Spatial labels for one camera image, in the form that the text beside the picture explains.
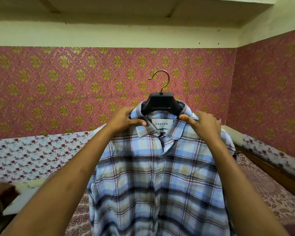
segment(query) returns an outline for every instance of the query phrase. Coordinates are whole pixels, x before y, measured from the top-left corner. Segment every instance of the person's right arm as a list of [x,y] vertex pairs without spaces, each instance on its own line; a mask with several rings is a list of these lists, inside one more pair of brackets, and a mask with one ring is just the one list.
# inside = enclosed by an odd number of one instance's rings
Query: person's right arm
[[237,235],[288,236],[220,139],[220,123],[212,114],[200,111],[195,111],[195,114],[199,121],[187,115],[179,118],[191,125],[213,155]]

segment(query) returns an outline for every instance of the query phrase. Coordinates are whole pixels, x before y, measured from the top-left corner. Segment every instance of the hanger hook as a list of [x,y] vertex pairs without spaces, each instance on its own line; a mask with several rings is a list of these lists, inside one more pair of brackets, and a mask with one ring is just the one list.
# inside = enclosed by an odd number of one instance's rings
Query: hanger hook
[[165,73],[167,74],[167,77],[168,77],[168,82],[166,83],[166,85],[163,86],[163,87],[161,87],[161,91],[160,91],[160,93],[163,93],[163,88],[165,88],[165,87],[169,84],[169,74],[167,73],[167,71],[166,71],[166,70],[163,70],[163,69],[159,69],[158,71],[155,71],[155,73],[153,74],[153,76],[152,76],[151,78],[149,78],[149,79],[153,79],[154,75],[155,75],[157,72],[160,72],[160,71],[165,72]]

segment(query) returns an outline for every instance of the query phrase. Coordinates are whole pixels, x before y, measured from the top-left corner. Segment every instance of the brand label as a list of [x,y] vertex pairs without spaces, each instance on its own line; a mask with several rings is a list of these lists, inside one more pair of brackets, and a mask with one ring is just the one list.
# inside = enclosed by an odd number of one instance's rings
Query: brand label
[[160,119],[160,118],[153,118],[151,119],[151,123],[153,126],[161,131],[167,132],[169,128],[173,125],[173,119]]

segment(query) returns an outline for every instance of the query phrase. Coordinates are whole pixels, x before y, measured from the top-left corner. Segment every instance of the hand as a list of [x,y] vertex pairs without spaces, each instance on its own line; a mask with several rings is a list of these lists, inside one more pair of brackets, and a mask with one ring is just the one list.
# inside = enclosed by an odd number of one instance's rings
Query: hand
[[193,120],[191,117],[182,114],[179,116],[179,119],[188,123],[196,134],[204,139],[204,141],[220,139],[221,136],[221,124],[220,122],[212,115],[196,110],[194,112],[199,121]]
[[130,119],[129,113],[134,110],[134,106],[123,106],[117,108],[114,114],[110,117],[106,124],[106,128],[109,128],[113,135],[118,132],[128,129],[131,125],[143,125],[147,123],[142,119]]

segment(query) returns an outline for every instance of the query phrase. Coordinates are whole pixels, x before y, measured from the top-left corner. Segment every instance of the person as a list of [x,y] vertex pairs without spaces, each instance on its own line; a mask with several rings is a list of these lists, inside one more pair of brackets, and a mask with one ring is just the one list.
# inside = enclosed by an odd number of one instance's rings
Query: person
[[[146,125],[142,119],[129,119],[133,109],[133,106],[118,108],[105,127],[39,189],[1,235],[64,235],[109,141],[130,125]],[[289,235],[220,139],[220,123],[211,114],[201,111],[195,114],[199,121],[187,115],[179,118],[192,126],[213,155],[237,235]]]

